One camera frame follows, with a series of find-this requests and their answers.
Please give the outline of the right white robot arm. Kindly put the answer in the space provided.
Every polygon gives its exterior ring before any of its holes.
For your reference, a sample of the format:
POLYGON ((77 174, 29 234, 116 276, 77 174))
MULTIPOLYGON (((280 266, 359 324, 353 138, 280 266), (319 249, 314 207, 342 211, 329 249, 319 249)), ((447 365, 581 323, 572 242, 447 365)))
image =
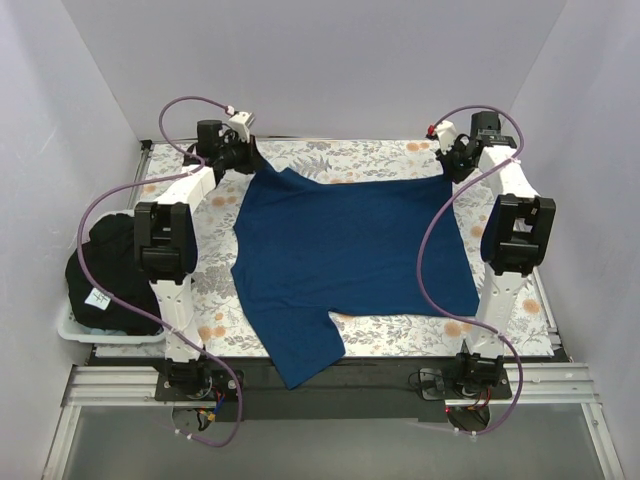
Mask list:
POLYGON ((546 255, 556 213, 553 199, 541 196, 519 163, 524 137, 502 131, 500 113, 475 106, 470 131, 457 131, 448 116, 428 130, 439 142, 436 159, 445 177, 461 184, 474 172, 489 182, 495 199, 480 243, 485 265, 480 300, 470 336, 456 355, 454 389, 475 397, 506 382, 504 343, 520 290, 546 255))

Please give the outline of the blue t shirt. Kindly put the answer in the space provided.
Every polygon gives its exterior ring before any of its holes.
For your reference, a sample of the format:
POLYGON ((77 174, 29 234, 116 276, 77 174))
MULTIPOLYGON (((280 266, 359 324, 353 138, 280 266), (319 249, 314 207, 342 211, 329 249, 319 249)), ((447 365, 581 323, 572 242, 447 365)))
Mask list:
POLYGON ((332 313, 472 316, 479 298, 442 176, 320 184, 271 167, 251 180, 231 273, 288 388, 338 361, 332 313))

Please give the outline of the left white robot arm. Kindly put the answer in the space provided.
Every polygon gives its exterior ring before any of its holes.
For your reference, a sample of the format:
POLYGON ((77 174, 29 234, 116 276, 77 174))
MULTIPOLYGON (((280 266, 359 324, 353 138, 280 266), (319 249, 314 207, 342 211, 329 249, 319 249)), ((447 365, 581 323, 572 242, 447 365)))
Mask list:
POLYGON ((208 397, 214 387, 202 359, 191 292, 199 258, 193 213, 228 170, 252 174, 264 167, 250 134, 253 122, 254 115, 244 111, 226 123, 199 121, 197 142, 183 153, 183 176, 156 200, 134 209, 134 256, 159 305, 168 385, 193 400, 208 397))

